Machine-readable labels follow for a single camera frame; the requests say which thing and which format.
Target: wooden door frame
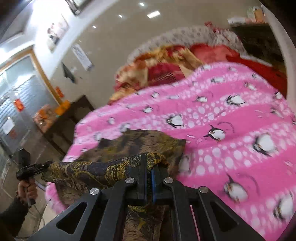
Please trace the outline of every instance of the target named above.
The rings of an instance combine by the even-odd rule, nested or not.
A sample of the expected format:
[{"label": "wooden door frame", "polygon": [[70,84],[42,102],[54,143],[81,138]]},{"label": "wooden door frame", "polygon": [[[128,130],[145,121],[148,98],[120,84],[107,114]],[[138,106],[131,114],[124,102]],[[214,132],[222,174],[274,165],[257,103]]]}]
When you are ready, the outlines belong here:
[{"label": "wooden door frame", "polygon": [[32,47],[29,47],[28,49],[26,49],[24,51],[21,51],[20,53],[17,53],[14,56],[12,56],[12,58],[9,59],[7,62],[5,62],[5,64],[0,68],[0,73],[2,71],[4,71],[5,69],[9,68],[15,62],[17,62],[18,60],[20,60],[21,58],[23,58],[25,56],[30,56],[34,67],[36,67],[36,70],[40,74],[40,76],[41,76],[42,80],[44,81],[46,87],[51,92],[51,94],[53,95],[53,97],[55,98],[55,100],[58,102],[58,104],[61,104],[63,101],[58,96],[58,94],[54,90],[53,86],[49,82],[49,79],[47,78],[47,76],[45,75],[45,73],[44,73],[41,65],[39,64],[39,62],[38,62],[38,60],[36,58],[36,55],[35,55]]}]

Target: white wall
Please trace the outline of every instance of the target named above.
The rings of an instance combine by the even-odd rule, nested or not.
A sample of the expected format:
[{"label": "white wall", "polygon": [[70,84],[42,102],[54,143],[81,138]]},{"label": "white wall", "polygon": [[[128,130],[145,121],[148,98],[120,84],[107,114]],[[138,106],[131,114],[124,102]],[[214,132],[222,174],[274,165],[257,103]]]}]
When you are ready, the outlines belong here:
[{"label": "white wall", "polygon": [[[0,45],[0,64],[22,49],[34,45],[34,52],[45,74],[50,79],[72,42],[102,12],[118,0],[92,0],[78,16],[74,16],[65,0],[35,0],[33,13],[24,34]],[[57,14],[66,19],[69,30],[51,53],[46,45],[47,29]]]}]

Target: gold patterned fabric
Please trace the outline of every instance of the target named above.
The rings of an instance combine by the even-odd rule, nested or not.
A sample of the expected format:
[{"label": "gold patterned fabric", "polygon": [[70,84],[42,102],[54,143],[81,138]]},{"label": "gold patterned fabric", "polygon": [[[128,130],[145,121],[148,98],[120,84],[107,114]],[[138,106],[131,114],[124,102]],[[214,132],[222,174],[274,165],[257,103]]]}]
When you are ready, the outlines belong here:
[{"label": "gold patterned fabric", "polygon": [[51,164],[42,179],[55,182],[61,201],[70,205],[93,187],[109,188],[132,176],[141,158],[145,158],[149,204],[128,207],[123,239],[157,241],[165,207],[150,202],[151,169],[157,164],[166,166],[169,175],[174,177],[185,143],[186,140],[172,138],[160,131],[127,130],[116,140],[102,139],[96,148],[85,152],[76,162]]}]

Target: metal screw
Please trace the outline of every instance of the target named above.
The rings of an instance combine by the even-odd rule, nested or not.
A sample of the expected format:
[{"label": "metal screw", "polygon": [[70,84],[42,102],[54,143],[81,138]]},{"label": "metal screw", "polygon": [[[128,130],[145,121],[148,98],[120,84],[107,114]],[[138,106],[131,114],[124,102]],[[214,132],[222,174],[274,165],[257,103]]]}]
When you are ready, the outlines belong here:
[{"label": "metal screw", "polygon": [[200,192],[201,193],[207,193],[209,189],[207,187],[200,187]]},{"label": "metal screw", "polygon": [[172,179],[171,177],[166,177],[164,181],[165,183],[172,183],[174,179]]},{"label": "metal screw", "polygon": [[133,177],[128,177],[126,179],[126,183],[133,183],[135,181],[135,179]]},{"label": "metal screw", "polygon": [[100,192],[100,190],[98,188],[92,188],[89,193],[91,195],[97,195]]}]

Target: floral blanket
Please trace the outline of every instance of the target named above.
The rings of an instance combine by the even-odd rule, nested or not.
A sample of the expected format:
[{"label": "floral blanket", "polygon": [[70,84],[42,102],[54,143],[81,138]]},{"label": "floral blanket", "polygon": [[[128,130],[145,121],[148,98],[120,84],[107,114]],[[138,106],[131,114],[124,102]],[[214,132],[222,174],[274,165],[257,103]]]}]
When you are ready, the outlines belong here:
[{"label": "floral blanket", "polygon": [[[267,241],[275,241],[295,211],[295,124],[287,101],[265,79],[244,65],[216,62],[89,113],[77,124],[64,161],[128,128],[186,139],[178,180],[207,186]],[[53,183],[46,195],[58,213],[66,208]]]}]

